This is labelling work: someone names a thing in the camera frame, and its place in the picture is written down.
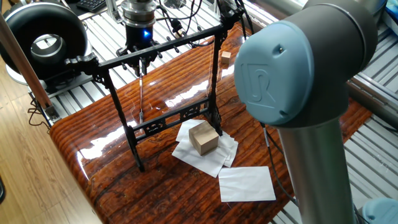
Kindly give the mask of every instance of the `wood grain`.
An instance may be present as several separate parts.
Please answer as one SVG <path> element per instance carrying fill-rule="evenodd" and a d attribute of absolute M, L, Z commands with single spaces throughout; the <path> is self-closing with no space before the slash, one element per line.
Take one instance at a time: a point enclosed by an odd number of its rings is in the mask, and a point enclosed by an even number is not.
<path fill-rule="evenodd" d="M 101 220 L 94 214 L 91 205 L 77 187 L 61 202 L 62 210 L 71 224 L 100 224 Z"/>
<path fill-rule="evenodd" d="M 6 64 L 4 63 L 4 60 L 0 60 L 0 78 L 1 78 L 1 83 L 2 83 L 2 91 L 5 91 L 7 93 L 7 96 L 10 101 L 15 100 L 21 96 L 24 96 L 27 94 L 27 86 L 21 85 L 17 82 L 15 82 L 7 73 L 5 69 Z"/>
<path fill-rule="evenodd" d="M 29 218 L 27 214 L 24 213 L 22 207 L 19 205 L 17 198 L 20 197 L 18 192 L 12 190 L 11 179 L 8 175 L 4 175 L 10 172 L 10 168 L 5 162 L 0 162 L 0 174 L 6 188 L 6 199 L 0 205 L 0 220 L 1 223 L 15 223 L 15 224 L 25 224 L 28 223 Z"/>
<path fill-rule="evenodd" d="M 9 8 L 9 2 L 3 1 L 2 11 Z M 84 200 L 85 196 L 76 190 L 78 186 L 47 128 L 28 125 L 29 103 L 27 87 L 9 77 L 0 58 L 0 176 L 7 192 L 0 204 L 0 223 L 66 223 L 68 215 L 77 220 L 93 216 L 87 202 L 79 201 L 79 210 L 59 210 L 60 201 L 70 197 Z M 33 118 L 37 124 L 43 120 L 38 114 Z"/>
<path fill-rule="evenodd" d="M 239 142 L 233 167 L 269 166 L 262 128 L 234 88 L 232 64 L 243 41 L 241 33 L 235 26 L 221 49 L 231 52 L 231 65 L 222 65 L 218 75 L 221 126 Z M 206 96 L 211 56 L 212 47 L 193 49 L 144 77 L 146 119 Z M 118 95 L 127 120 L 136 124 L 139 83 L 122 87 Z M 354 101 L 348 113 L 341 120 L 345 139 L 371 115 Z M 109 96 L 57 122 L 50 134 L 105 223 L 268 223 L 288 202 L 271 174 L 275 202 L 221 203 L 218 179 L 171 156 L 179 127 L 138 145 L 144 173 L 135 165 Z M 277 131 L 269 131 L 280 144 Z M 293 194 L 283 155 L 274 146 L 272 155 L 283 186 Z"/>
<path fill-rule="evenodd" d="M 32 224 L 54 224 L 54 220 L 57 221 L 57 224 L 69 224 L 67 216 L 59 203 L 35 217 L 32 220 Z"/>

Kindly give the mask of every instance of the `workbench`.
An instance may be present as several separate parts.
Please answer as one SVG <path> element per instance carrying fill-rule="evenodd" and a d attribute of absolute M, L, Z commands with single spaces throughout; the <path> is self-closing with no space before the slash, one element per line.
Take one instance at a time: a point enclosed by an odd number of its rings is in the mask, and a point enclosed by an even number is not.
<path fill-rule="evenodd" d="M 221 49 L 231 52 L 231 64 L 221 65 L 218 74 L 221 127 L 239 142 L 233 167 L 270 166 L 262 128 L 245 110 L 234 87 L 233 62 L 243 41 L 241 27 L 235 25 Z M 145 77 L 146 119 L 206 96 L 212 51 L 212 45 L 189 50 Z M 137 125 L 138 80 L 120 88 L 118 95 L 128 123 Z M 341 118 L 344 140 L 371 115 L 350 100 Z M 287 204 L 273 174 L 276 201 L 221 203 L 218 179 L 171 155 L 179 127 L 140 142 L 137 151 L 145 172 L 135 164 L 109 95 L 56 122 L 50 135 L 104 223 L 268 223 Z M 277 131 L 269 131 L 280 144 Z M 275 147 L 272 155 L 283 186 L 293 194 L 283 155 Z"/>

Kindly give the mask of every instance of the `blue led light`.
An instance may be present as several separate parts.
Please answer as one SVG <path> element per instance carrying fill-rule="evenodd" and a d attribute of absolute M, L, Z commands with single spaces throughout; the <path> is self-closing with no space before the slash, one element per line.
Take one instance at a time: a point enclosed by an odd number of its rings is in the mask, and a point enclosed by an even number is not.
<path fill-rule="evenodd" d="M 148 38 L 148 37 L 150 37 L 150 32 L 148 32 L 148 31 L 144 30 L 144 37 L 145 37 L 145 38 Z"/>

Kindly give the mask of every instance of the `black bracket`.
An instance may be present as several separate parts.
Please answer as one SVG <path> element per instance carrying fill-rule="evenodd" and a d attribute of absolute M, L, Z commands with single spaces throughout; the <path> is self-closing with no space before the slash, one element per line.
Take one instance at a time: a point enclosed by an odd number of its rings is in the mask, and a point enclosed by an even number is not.
<path fill-rule="evenodd" d="M 127 142 L 136 160 L 137 166 L 141 172 L 144 172 L 145 168 L 141 161 L 141 158 L 138 155 L 136 146 L 138 145 L 139 141 L 145 138 L 153 136 L 161 131 L 171 128 L 186 120 L 195 118 L 199 115 L 204 115 L 205 118 L 208 120 L 208 122 L 214 127 L 214 129 L 220 136 L 223 134 L 223 131 L 221 129 L 221 116 L 216 104 L 218 57 L 221 45 L 228 36 L 228 31 L 233 28 L 235 22 L 238 22 L 240 20 L 242 14 L 243 10 L 238 8 L 237 10 L 234 11 L 234 14 L 230 14 L 229 17 L 221 18 L 221 25 L 197 32 L 196 34 L 186 35 L 177 40 L 168 41 L 167 43 L 164 44 L 156 43 L 152 47 L 148 47 L 142 50 L 137 50 L 131 54 L 126 54 L 126 51 L 120 49 L 120 51 L 118 52 L 118 55 L 120 56 L 118 58 L 108 60 L 103 63 L 98 62 L 98 59 L 96 58 L 94 53 L 86 57 L 79 56 L 77 58 L 67 59 L 65 61 L 66 65 L 69 68 L 79 72 L 85 72 L 87 75 L 92 75 L 94 81 L 103 84 L 107 89 L 109 89 L 116 110 L 118 111 L 119 118 L 122 122 L 124 132 L 126 133 Z M 215 41 L 214 41 L 213 62 L 212 62 L 213 66 L 211 71 L 211 83 L 210 83 L 211 91 L 209 96 L 202 100 L 194 102 L 190 105 L 184 106 L 177 110 L 170 111 L 150 121 L 146 121 L 135 127 L 129 126 L 127 124 L 126 117 L 124 115 L 118 94 L 113 85 L 112 79 L 109 76 L 109 69 L 125 64 L 131 65 L 131 62 L 140 60 L 141 58 L 147 58 L 148 56 L 151 55 L 160 55 L 161 52 L 164 52 L 166 50 L 175 49 L 178 46 L 185 45 L 190 42 L 203 39 L 205 37 L 210 37 L 212 35 L 215 37 Z M 171 123 L 166 122 L 167 118 L 174 116 L 176 114 L 179 114 L 178 120 L 173 121 Z M 144 130 L 144 134 L 136 136 L 135 131 L 138 131 L 140 129 Z"/>

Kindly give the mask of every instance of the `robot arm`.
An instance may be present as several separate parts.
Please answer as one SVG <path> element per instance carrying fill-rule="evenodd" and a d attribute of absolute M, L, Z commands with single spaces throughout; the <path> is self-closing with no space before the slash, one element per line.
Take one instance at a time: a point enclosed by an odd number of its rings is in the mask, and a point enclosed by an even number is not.
<path fill-rule="evenodd" d="M 338 118 L 346 81 L 377 45 L 373 17 L 354 1 L 309 1 L 251 36 L 235 61 L 236 90 L 247 111 L 275 126 L 304 224 L 353 224 Z"/>

